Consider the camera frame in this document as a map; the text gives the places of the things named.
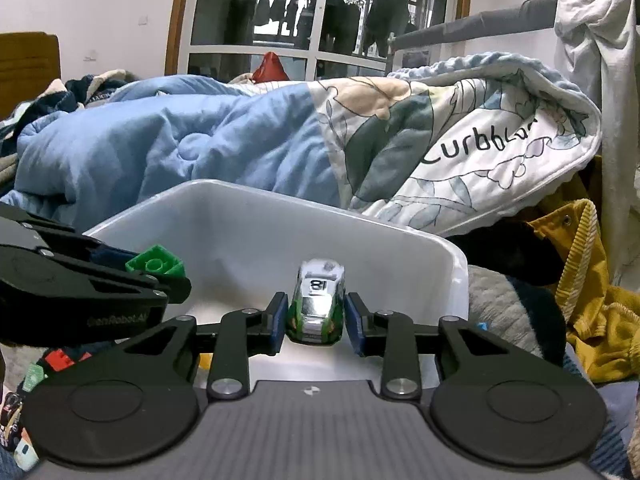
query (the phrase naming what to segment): window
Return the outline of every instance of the window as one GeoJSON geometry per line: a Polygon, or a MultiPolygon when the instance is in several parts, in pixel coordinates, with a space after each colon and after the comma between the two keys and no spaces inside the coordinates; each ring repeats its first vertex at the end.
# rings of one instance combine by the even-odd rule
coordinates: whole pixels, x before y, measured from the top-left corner
{"type": "Polygon", "coordinates": [[[384,75],[390,33],[452,19],[452,0],[188,0],[180,72],[228,81],[275,52],[291,80],[384,75]]]}

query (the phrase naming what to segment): wooden door frame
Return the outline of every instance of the wooden door frame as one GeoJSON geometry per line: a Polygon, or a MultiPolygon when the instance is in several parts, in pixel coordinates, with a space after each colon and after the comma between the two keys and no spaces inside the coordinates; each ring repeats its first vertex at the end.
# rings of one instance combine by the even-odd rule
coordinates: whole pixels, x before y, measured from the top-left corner
{"type": "MultiPolygon", "coordinates": [[[[169,34],[166,41],[166,57],[164,58],[164,75],[178,73],[178,53],[180,51],[180,37],[182,35],[182,22],[184,21],[184,7],[187,0],[174,0],[169,20],[169,34]]],[[[458,0],[456,6],[456,19],[469,15],[471,0],[458,0]]]]}
{"type": "Polygon", "coordinates": [[[187,0],[174,0],[169,20],[169,34],[166,40],[166,56],[164,58],[164,75],[178,73],[178,53],[180,52],[180,37],[182,22],[184,21],[184,6],[187,0]]]}

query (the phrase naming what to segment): red bag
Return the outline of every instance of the red bag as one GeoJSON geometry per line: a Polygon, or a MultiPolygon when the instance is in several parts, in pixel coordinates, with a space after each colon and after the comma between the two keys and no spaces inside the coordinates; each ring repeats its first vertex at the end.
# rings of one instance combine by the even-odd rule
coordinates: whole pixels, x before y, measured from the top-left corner
{"type": "Polygon", "coordinates": [[[289,81],[289,77],[278,56],[273,52],[267,52],[258,70],[254,72],[253,80],[256,83],[268,83],[269,81],[289,81]]]}

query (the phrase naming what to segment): red lego brick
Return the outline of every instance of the red lego brick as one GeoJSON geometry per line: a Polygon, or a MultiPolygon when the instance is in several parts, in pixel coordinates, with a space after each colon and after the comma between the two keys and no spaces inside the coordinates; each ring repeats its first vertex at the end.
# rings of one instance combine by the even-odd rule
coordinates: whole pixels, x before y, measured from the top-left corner
{"type": "Polygon", "coordinates": [[[71,357],[66,355],[62,350],[54,350],[47,355],[44,360],[49,363],[49,366],[55,371],[59,372],[65,368],[69,368],[71,365],[76,364],[71,357]]]}

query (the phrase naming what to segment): number 08 decal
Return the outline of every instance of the number 08 decal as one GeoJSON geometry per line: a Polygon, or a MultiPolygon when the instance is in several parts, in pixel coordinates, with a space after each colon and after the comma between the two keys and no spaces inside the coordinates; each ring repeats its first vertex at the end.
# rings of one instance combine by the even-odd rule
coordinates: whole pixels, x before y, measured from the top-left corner
{"type": "Polygon", "coordinates": [[[326,280],[311,280],[311,290],[326,290],[326,280]]]}

